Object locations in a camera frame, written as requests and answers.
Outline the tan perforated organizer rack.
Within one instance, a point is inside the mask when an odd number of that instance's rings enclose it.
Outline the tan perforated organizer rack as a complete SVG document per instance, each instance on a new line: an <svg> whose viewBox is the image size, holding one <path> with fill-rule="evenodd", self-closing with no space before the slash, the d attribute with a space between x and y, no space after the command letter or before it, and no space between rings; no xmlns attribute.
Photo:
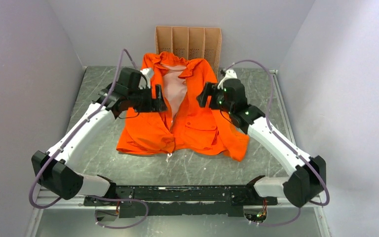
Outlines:
<svg viewBox="0 0 379 237"><path fill-rule="evenodd" d="M171 52L187 60L203 58L218 75L222 46L220 28L157 26L154 39L157 53Z"/></svg>

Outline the orange jacket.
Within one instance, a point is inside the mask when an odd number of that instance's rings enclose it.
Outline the orange jacket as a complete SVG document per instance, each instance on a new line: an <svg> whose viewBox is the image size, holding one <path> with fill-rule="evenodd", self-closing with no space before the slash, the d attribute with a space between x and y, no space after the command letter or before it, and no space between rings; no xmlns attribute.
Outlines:
<svg viewBox="0 0 379 237"><path fill-rule="evenodd" d="M203 155L229 156L236 161L245 157L249 137L218 110L202 108L197 96L205 83L217 82L205 59L186 60L170 52L147 53L142 68L151 68L151 85L159 84L167 105L160 113L136 113L129 109L116 150L126 154L171 154L190 149Z"/></svg>

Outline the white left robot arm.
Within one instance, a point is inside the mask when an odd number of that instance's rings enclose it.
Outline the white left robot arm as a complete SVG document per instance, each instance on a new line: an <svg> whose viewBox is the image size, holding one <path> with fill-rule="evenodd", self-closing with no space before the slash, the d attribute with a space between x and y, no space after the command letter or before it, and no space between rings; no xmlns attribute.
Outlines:
<svg viewBox="0 0 379 237"><path fill-rule="evenodd" d="M138 115L164 112L167 107L159 84L151 86L152 68L123 68L114 81L102 89L71 130L46 152L36 151L32 165L36 184L69 200L77 195L97 196L104 205L116 201L116 184L105 177L75 171L87 146L120 114L132 108Z"/></svg>

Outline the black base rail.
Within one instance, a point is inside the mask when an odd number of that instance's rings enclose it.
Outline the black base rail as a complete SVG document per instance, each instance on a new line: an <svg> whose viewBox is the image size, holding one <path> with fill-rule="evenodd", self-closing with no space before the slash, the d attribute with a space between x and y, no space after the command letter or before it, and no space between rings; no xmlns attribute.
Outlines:
<svg viewBox="0 0 379 237"><path fill-rule="evenodd" d="M227 215L243 217L248 206L277 205L260 197L251 185L117 186L113 201L86 196L84 206L113 207L120 218L138 216Z"/></svg>

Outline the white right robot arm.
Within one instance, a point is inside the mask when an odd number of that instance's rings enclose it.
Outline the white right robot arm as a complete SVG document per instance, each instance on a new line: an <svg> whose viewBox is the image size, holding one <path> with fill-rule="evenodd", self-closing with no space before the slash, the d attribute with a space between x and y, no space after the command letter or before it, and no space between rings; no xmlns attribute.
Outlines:
<svg viewBox="0 0 379 237"><path fill-rule="evenodd" d="M258 177L249 183L247 200L259 204L268 197L285 198L295 207L307 203L316 204L314 198L321 192L326 201L330 196L326 186L326 162L321 156L312 157L288 140L272 125L265 113L248 103L245 87L238 79L226 79L224 83L207 82L197 101L201 107L227 113L231 123L250 138L261 143L282 165L287 178Z"/></svg>

